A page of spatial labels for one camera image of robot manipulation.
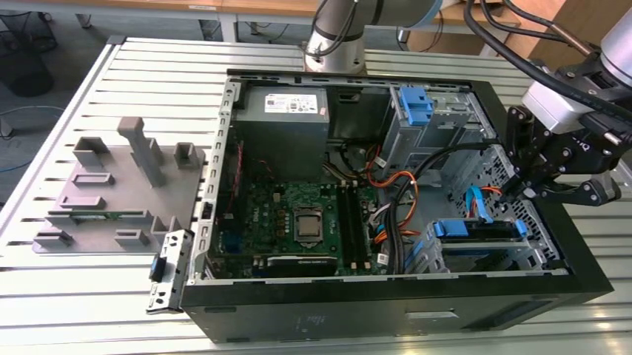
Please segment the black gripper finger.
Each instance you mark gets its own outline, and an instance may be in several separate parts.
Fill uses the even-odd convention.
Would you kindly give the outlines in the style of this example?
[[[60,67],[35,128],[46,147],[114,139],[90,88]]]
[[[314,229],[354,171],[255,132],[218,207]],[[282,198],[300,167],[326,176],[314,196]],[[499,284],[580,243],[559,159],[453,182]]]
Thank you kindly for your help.
[[[505,154],[513,165],[515,175],[505,182],[505,197],[516,198],[533,184],[541,170],[540,153],[547,143],[545,134],[537,133],[539,121],[524,106],[512,106],[508,111],[505,130]]]
[[[549,181],[537,192],[544,200],[581,206],[603,206],[622,198],[622,190],[611,175],[594,175],[576,186]]]

